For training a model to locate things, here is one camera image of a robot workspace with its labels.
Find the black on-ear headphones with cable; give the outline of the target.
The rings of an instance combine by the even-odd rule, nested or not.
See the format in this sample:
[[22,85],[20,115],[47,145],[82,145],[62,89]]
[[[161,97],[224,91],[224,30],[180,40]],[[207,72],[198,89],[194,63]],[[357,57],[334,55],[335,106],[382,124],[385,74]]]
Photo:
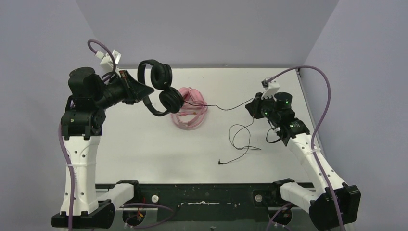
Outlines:
[[173,74],[170,65],[163,64],[154,59],[141,61],[138,65],[137,80],[140,83],[145,84],[145,69],[146,66],[151,66],[150,80],[152,86],[156,90],[160,90],[159,100],[165,111],[161,112],[157,110],[149,97],[143,99],[143,103],[146,108],[157,117],[163,117],[170,114],[175,114],[180,111],[184,104],[184,100],[178,89],[172,87]]

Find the pink over-ear headphones with cable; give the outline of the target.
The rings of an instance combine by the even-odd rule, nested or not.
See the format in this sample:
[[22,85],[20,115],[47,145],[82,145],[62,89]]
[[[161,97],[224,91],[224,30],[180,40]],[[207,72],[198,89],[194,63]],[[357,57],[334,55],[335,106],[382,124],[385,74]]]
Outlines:
[[198,128],[204,121],[208,107],[203,95],[197,89],[182,87],[179,92],[184,104],[179,112],[170,114],[174,125],[183,130]]

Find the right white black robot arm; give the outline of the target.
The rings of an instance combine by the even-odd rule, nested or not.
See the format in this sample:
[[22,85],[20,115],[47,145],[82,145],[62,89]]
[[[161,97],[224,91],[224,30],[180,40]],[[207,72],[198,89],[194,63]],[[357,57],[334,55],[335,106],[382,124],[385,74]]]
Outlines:
[[314,226],[325,231],[353,223],[357,219],[361,192],[348,185],[330,166],[313,140],[305,123],[292,109],[292,95],[278,92],[271,98],[262,98],[259,92],[245,108],[254,119],[265,118],[277,129],[277,135],[297,158],[311,180],[310,191],[293,179],[275,182],[270,198],[276,205],[289,202],[309,214]]

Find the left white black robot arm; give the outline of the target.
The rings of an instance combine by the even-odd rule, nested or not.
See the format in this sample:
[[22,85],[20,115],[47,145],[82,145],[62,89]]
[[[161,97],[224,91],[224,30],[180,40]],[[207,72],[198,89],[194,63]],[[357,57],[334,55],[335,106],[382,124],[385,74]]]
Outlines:
[[142,191],[135,180],[121,181],[103,195],[96,192],[96,159],[105,111],[119,102],[135,104],[153,88],[135,80],[126,70],[104,83],[91,67],[70,72],[65,112],[59,124],[59,143],[66,161],[64,200],[51,219],[55,228],[107,229],[115,211],[128,202],[137,205]]

